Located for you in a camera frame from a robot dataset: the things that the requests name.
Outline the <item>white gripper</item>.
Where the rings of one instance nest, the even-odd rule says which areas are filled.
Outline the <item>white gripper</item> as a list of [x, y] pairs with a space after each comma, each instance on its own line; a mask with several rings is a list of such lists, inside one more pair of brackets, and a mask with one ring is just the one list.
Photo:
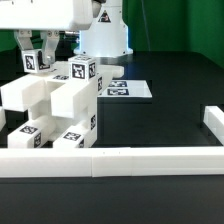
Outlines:
[[87, 30], [100, 11], [95, 0], [0, 0], [0, 29], [15, 30], [21, 51], [32, 50], [31, 30], [41, 31], [41, 62], [55, 62], [59, 31]]

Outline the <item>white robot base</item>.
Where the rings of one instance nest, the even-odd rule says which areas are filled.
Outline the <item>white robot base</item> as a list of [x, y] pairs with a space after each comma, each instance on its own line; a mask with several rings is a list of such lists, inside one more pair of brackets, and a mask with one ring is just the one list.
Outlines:
[[79, 33], [79, 46], [74, 52], [104, 58], [132, 54], [122, 12], [123, 0], [106, 0], [91, 27]]

